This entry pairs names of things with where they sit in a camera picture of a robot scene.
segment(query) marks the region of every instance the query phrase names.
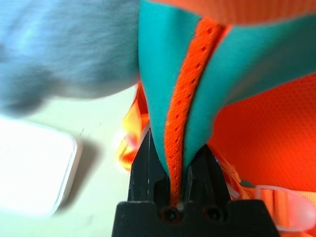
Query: orange strap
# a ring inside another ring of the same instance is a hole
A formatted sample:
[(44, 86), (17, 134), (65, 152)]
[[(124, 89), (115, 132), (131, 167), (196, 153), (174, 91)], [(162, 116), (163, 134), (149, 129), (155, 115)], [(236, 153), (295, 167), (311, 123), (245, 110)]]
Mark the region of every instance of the orange strap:
[(315, 0), (152, 0), (227, 24), (285, 20), (316, 12)]
[(208, 18), (197, 24), (167, 113), (164, 147), (170, 174), (170, 204), (177, 205), (181, 191), (184, 129), (196, 86), (210, 55), (225, 33), (225, 27)]
[(133, 104), (122, 122), (122, 128), (126, 132), (126, 136), (116, 152), (116, 159), (125, 170), (131, 169), (143, 132), (145, 132), (144, 129), (148, 123), (149, 115), (145, 93), (143, 86), (139, 83)]

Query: orange mesh fabric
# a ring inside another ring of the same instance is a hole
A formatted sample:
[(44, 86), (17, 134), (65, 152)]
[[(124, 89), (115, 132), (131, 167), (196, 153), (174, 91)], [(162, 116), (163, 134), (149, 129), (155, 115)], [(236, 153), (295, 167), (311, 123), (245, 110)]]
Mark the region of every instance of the orange mesh fabric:
[(273, 22), (316, 12), (315, 0), (153, 0), (221, 24)]
[(174, 88), (164, 134), (171, 205), (177, 205), (180, 197), (182, 146), (189, 107), (204, 66), (224, 32), (225, 27), (212, 20), (200, 20)]
[(316, 192), (316, 74), (224, 108), (209, 145), (254, 185)]

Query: white surface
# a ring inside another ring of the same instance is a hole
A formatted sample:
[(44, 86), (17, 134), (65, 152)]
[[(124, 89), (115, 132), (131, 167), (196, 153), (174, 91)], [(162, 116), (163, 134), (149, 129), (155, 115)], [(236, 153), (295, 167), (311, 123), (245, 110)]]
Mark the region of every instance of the white surface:
[(118, 202), (127, 199), (129, 176), (115, 167), (113, 137), (128, 111), (134, 88), (93, 100), (55, 99), (31, 121), (83, 139), (68, 205), (47, 219), (0, 214), (0, 237), (110, 237)]
[(53, 214), (72, 184), (81, 147), (67, 133), (32, 123), (0, 118), (0, 131), (0, 211)]

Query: gray fabric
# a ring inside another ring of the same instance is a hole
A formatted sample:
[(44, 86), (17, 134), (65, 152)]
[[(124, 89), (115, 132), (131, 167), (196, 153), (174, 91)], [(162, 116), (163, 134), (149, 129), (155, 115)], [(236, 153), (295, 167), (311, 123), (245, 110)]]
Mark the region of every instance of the gray fabric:
[(138, 80), (139, 0), (0, 0), (0, 111)]

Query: orange webbing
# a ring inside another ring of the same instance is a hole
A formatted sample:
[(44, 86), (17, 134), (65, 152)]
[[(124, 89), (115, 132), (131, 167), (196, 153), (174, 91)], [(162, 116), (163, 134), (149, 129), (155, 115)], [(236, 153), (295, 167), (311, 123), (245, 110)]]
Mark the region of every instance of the orange webbing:
[(254, 24), (316, 12), (315, 0), (152, 0), (210, 17), (221, 24)]
[[(249, 194), (251, 199), (255, 198), (255, 191), (252, 188), (244, 188)], [(304, 192), (297, 191), (302, 196), (308, 198), (316, 208), (316, 193), (314, 192)], [(290, 227), (289, 220), (289, 206), (288, 206), (289, 196), (286, 192), (275, 191), (275, 190), (261, 190), (261, 200), (265, 203), (270, 215), (272, 216), (274, 222), (282, 227)], [(309, 237), (316, 236), (316, 227), (306, 231), (306, 233), (292, 233), (292, 235), (284, 235), (289, 237)]]
[[(246, 188), (242, 187), (240, 184), (236, 186), (236, 182), (240, 182), (240, 177), (235, 170), (235, 168), (229, 164), (224, 158), (217, 157), (221, 168), (223, 170), (223, 174), (225, 180), (228, 184), (230, 184), (237, 192), (241, 195), (241, 199), (254, 199), (255, 196), (255, 189), (254, 188)], [(304, 192), (304, 191), (297, 191), (302, 196), (308, 198), (316, 208), (316, 192)], [(282, 226), (284, 228), (291, 228), (290, 223), (290, 214), (289, 214), (289, 198), (292, 194), (288, 194), (287, 192), (280, 191), (280, 190), (270, 190), (270, 189), (262, 189), (260, 193), (260, 199), (265, 203), (269, 214), (271, 215), (273, 221), (276, 225)], [(291, 237), (309, 237), (313, 236), (316, 237), (316, 227), (313, 229), (306, 231), (305, 233), (291, 233), (291, 235), (285, 235)]]
[(139, 83), (133, 104), (122, 122), (126, 136), (116, 151), (116, 159), (125, 170), (131, 169), (141, 143), (143, 130), (148, 122), (149, 115), (145, 93), (142, 84)]
[(225, 27), (212, 20), (200, 20), (173, 91), (164, 134), (171, 205), (177, 205), (180, 197), (182, 146), (190, 104), (203, 69), (224, 32)]

